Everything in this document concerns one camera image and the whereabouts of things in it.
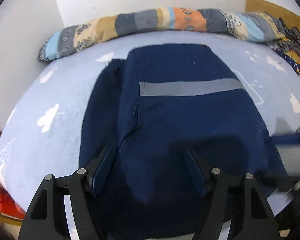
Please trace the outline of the navy work jacket red collar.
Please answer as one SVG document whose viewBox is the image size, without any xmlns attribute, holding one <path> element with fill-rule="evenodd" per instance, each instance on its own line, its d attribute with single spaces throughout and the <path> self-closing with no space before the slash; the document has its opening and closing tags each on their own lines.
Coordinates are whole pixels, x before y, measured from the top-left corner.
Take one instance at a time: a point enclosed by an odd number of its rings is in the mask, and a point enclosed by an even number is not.
<svg viewBox="0 0 300 240">
<path fill-rule="evenodd" d="M 106 146 L 116 158 L 96 201 L 108 239 L 195 232 L 207 193 L 186 146 L 228 175 L 286 175 L 237 76 L 207 46 L 136 48 L 110 61 L 82 124 L 79 166 Z"/>
</svg>

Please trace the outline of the red object at bedside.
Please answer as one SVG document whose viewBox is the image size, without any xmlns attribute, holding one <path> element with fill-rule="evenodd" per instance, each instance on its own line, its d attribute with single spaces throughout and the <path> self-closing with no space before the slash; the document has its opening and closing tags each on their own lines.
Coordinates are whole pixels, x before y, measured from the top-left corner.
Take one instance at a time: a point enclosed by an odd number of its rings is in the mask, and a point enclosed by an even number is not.
<svg viewBox="0 0 300 240">
<path fill-rule="evenodd" d="M 12 216 L 17 219 L 23 220 L 25 213 L 21 207 L 19 207 L 9 193 L 3 188 L 0 183 L 0 212 Z"/>
</svg>

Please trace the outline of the light blue cloud bedsheet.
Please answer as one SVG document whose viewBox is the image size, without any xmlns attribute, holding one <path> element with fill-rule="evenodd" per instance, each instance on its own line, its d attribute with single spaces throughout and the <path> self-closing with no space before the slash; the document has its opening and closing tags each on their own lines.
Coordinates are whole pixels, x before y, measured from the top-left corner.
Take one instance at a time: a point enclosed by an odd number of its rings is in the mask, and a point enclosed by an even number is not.
<svg viewBox="0 0 300 240">
<path fill-rule="evenodd" d="M 107 63 L 136 47 L 203 44 L 241 80 L 269 132 L 300 125 L 300 77 L 268 47 L 228 35 L 163 31 L 129 35 L 53 61 L 22 96 L 0 138 L 0 182 L 21 207 L 29 206 L 46 174 L 78 167 L 83 115 Z"/>
</svg>

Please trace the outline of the patterned crumpled cloth pile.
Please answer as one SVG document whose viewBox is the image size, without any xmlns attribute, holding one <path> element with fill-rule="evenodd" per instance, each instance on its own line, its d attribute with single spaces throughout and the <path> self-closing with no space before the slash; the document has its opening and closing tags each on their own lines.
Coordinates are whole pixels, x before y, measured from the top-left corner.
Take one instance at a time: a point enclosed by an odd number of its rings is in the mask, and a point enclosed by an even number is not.
<svg viewBox="0 0 300 240">
<path fill-rule="evenodd" d="M 282 57 L 300 76 L 300 31 L 297 27 L 288 28 L 282 18 L 279 18 L 285 37 L 267 43 L 268 47 Z"/>
</svg>

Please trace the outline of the striped patchwork rolled quilt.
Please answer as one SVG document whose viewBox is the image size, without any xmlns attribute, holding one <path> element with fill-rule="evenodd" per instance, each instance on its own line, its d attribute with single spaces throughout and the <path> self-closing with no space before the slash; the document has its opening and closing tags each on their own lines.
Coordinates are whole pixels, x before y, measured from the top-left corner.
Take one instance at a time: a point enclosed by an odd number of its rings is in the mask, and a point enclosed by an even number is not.
<svg viewBox="0 0 300 240">
<path fill-rule="evenodd" d="M 163 30 L 229 33 L 241 40 L 261 43 L 286 36 L 281 21 L 266 12 L 231 13 L 219 9 L 162 7 L 64 28 L 41 46 L 38 61 L 54 61 L 126 35 Z"/>
</svg>

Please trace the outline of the wooden headboard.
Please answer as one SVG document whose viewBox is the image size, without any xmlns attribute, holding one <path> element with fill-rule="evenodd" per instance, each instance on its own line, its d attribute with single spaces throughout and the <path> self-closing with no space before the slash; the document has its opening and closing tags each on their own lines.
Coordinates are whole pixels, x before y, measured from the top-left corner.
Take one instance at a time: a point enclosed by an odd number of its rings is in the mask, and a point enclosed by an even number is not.
<svg viewBox="0 0 300 240">
<path fill-rule="evenodd" d="M 288 27 L 300 27 L 300 16 L 284 7 L 265 0 L 246 0 L 245 11 L 267 12 L 275 18 L 282 18 Z"/>
</svg>

